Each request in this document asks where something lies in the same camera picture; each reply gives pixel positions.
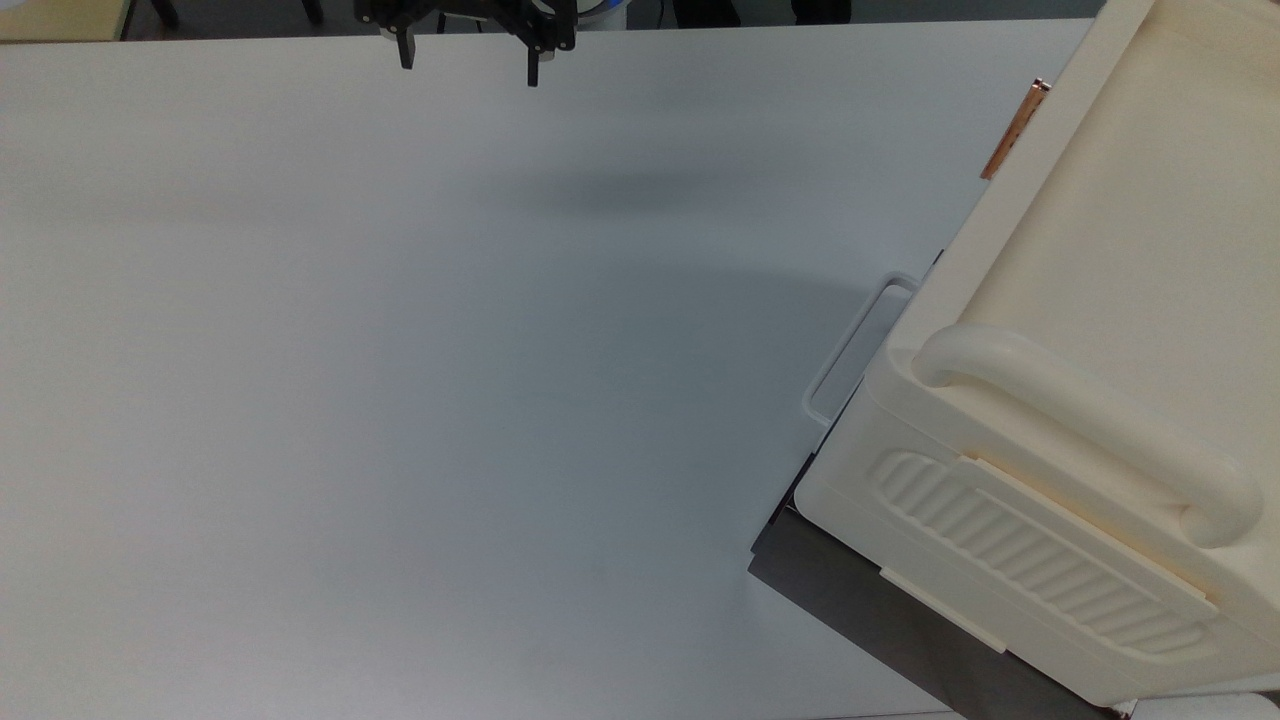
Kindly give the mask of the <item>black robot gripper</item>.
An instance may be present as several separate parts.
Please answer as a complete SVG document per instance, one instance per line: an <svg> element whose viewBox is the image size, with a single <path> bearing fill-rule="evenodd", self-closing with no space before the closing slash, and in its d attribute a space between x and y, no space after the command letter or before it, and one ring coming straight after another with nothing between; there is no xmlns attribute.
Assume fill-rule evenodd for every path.
<svg viewBox="0 0 1280 720"><path fill-rule="evenodd" d="M527 86L539 86L541 53L576 47L579 5L576 1L356 1L355 19L376 26L397 44L399 64L413 68L415 26L438 13L495 22L527 49Z"/></svg>

